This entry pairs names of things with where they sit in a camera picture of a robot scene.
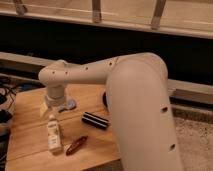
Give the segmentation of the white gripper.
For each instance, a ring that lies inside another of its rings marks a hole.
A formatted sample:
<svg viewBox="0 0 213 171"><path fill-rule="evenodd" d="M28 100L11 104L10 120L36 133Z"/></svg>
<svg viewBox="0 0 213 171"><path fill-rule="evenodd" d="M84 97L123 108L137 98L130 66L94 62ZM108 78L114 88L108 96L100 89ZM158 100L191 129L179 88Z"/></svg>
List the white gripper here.
<svg viewBox="0 0 213 171"><path fill-rule="evenodd" d="M60 106L58 112L67 111L68 108L61 106L66 101L65 88L64 87L47 87L45 94L45 102L40 106L39 112L40 116L43 117L47 111L48 107L57 107Z"/></svg>

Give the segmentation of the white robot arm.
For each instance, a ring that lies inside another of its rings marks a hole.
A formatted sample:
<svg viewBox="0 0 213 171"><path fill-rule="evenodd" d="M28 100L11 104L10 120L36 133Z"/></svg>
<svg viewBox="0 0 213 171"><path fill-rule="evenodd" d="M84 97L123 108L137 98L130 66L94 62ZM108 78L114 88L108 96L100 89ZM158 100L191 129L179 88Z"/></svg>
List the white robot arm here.
<svg viewBox="0 0 213 171"><path fill-rule="evenodd" d="M153 53L84 65L58 60L38 74L46 104L65 102L67 84L104 84L124 171L183 171L168 94L168 71Z"/></svg>

